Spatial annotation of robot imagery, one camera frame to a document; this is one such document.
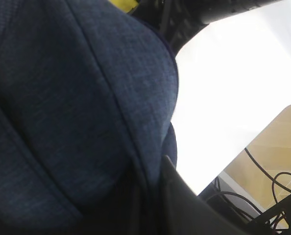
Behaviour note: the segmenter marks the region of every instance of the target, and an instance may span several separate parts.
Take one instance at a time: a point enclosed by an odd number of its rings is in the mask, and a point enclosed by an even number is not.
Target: navy blue upholstery
[[[148,28],[106,0],[0,0],[0,220],[64,228],[130,164],[156,193],[175,61]]]

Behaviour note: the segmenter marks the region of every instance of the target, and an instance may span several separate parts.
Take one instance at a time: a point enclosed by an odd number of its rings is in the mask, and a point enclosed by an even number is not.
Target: blue textured fabric
[[[71,226],[131,163],[155,194],[161,156],[176,162],[178,78],[165,45],[106,0],[3,9],[12,13],[0,14],[0,220]]]

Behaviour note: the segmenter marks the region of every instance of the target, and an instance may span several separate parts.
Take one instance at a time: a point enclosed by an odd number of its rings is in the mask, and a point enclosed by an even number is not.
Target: electrical wire
[[[214,188],[219,192],[221,191],[218,176],[214,179]],[[224,198],[225,202],[228,204],[228,206],[232,207],[232,209],[234,209],[236,211],[236,213],[239,214],[242,218],[244,218],[245,220],[248,220],[248,219],[254,220],[253,216],[249,215],[247,212],[245,212],[242,209],[235,206],[231,201],[228,200],[228,198],[226,198],[226,197],[223,197],[223,198]]]
[[[291,193],[291,189],[287,188],[286,186],[282,185],[281,183],[279,183],[276,180],[277,177],[280,176],[280,175],[283,175],[283,174],[291,175],[290,172],[280,172],[274,178],[272,178],[272,176],[270,174],[268,174],[267,171],[264,170],[264,168],[261,167],[261,165],[254,159],[254,157],[251,155],[249,150],[247,148],[245,148],[244,150],[247,153],[248,157],[252,160],[252,162],[263,172],[263,174],[265,174],[272,181],[272,193],[273,193],[273,197],[274,197],[274,200],[275,200],[276,204],[278,203],[278,201],[277,201],[277,198],[276,198],[276,195],[275,195],[275,190],[274,190],[275,184],[278,185],[279,187],[281,187],[282,189],[284,189],[284,190],[286,190],[286,191]],[[274,224],[273,231],[276,231],[276,227],[277,227],[277,224],[279,223],[279,221],[281,221],[282,219],[286,220],[286,215],[283,212],[281,212],[281,214],[282,214],[282,216],[280,218],[278,218],[280,216],[280,214],[279,214],[275,218],[275,220],[271,223],[271,224]]]
[[[253,158],[253,156],[251,155],[251,153],[248,151],[247,148],[244,149],[245,152],[247,153],[247,155],[249,156],[249,158],[253,161],[253,163],[270,179],[272,180],[272,182],[274,182],[276,185],[278,185],[279,187],[281,187],[282,189],[288,191],[291,193],[291,189],[287,188],[286,186],[282,185],[280,182],[278,182],[277,180],[274,180],[274,178],[267,173],[266,170],[263,169],[263,167],[261,167],[260,164],[258,164],[258,162]]]
[[[278,173],[275,177],[274,177],[274,180],[277,180],[277,178],[281,175],[290,175],[291,176],[291,173],[290,172],[280,172]],[[272,182],[272,194],[273,194],[273,197],[274,197],[274,201],[276,204],[278,204],[278,201],[277,201],[277,198],[276,198],[276,195],[275,195],[275,183],[274,181]]]
[[[245,152],[247,153],[247,155],[249,156],[249,158],[252,160],[252,162],[262,171],[263,174],[265,174],[271,181],[272,181],[272,194],[273,194],[273,197],[274,197],[274,200],[275,200],[275,203],[278,204],[278,201],[277,201],[277,198],[276,198],[276,195],[275,195],[275,184],[278,185],[279,187],[281,187],[282,189],[288,191],[291,193],[291,189],[287,188],[286,186],[282,185],[281,183],[279,183],[277,181],[277,178],[281,175],[290,175],[291,176],[291,173],[290,172],[280,172],[278,173],[274,178],[269,175],[267,173],[267,171],[264,170],[263,167],[261,167],[261,165],[253,158],[253,156],[251,155],[251,153],[248,151],[247,148],[244,149]],[[247,199],[246,197],[242,196],[242,195],[239,195],[237,193],[234,193],[234,192],[228,192],[228,191],[221,191],[220,189],[220,182],[219,182],[219,177],[216,177],[214,179],[214,187],[215,189],[217,190],[217,193],[213,194],[212,196],[208,197],[206,199],[206,202],[209,201],[210,199],[212,199],[213,197],[215,196],[218,196],[218,195],[232,195],[232,196],[236,196],[244,201],[246,201],[249,205],[251,205],[259,214],[262,214],[262,211],[257,208],[249,199]],[[235,206],[230,200],[228,200],[225,196],[223,197],[224,200],[226,201],[227,204],[229,204],[230,207],[232,207],[232,209],[234,209],[240,216],[242,216],[244,219],[251,219],[251,220],[254,220],[254,218],[249,215],[248,213],[246,213],[245,211],[241,210],[240,208],[238,208],[237,206]],[[285,219],[286,220],[286,215],[284,214],[284,212],[282,211],[281,214],[277,215],[276,218],[273,220],[273,222],[270,223],[270,221],[268,221],[268,225],[272,226],[273,225],[273,234],[276,233],[276,231],[284,231],[284,229],[276,229],[277,228],[277,225],[278,223],[282,220],[282,219]]]
[[[250,204],[259,214],[262,214],[262,211],[260,211],[260,209],[257,208],[256,205],[254,205],[248,198],[246,198],[246,197],[244,197],[242,195],[239,195],[237,193],[234,193],[234,192],[227,192],[227,191],[217,192],[217,193],[213,194],[212,196],[208,197],[206,199],[206,202],[209,201],[210,199],[212,199],[213,197],[218,196],[218,195],[232,195],[232,196],[241,198],[242,200],[244,200],[248,204]]]
[[[276,229],[278,223],[282,220],[282,219],[285,219],[286,218],[286,215],[282,215],[280,217],[280,214],[276,217],[276,219],[274,220],[275,223],[274,223],[274,226],[273,226],[273,231],[283,231],[284,229]]]
[[[214,181],[215,181],[214,183],[217,183],[217,185],[218,185],[218,191],[221,191],[220,190],[219,177],[217,176]]]

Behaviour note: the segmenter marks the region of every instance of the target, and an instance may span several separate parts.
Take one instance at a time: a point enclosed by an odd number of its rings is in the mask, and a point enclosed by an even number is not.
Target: black plastic part
[[[237,15],[280,0],[184,0],[190,15],[203,24]]]
[[[280,201],[275,206],[268,209],[266,212],[258,216],[255,220],[250,222],[250,226],[255,226],[256,223],[266,223],[270,221],[275,216],[285,213],[286,222],[288,223],[289,228],[286,231],[283,231],[282,235],[291,235],[291,195]]]
[[[172,51],[209,23],[280,0],[141,0],[131,15],[159,30]]]
[[[206,26],[189,15],[182,1],[165,1],[160,32],[175,54]]]

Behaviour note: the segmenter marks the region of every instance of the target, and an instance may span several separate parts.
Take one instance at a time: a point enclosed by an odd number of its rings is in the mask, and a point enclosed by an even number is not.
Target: white surface
[[[200,193],[291,105],[291,1],[213,23],[176,60],[177,170]]]

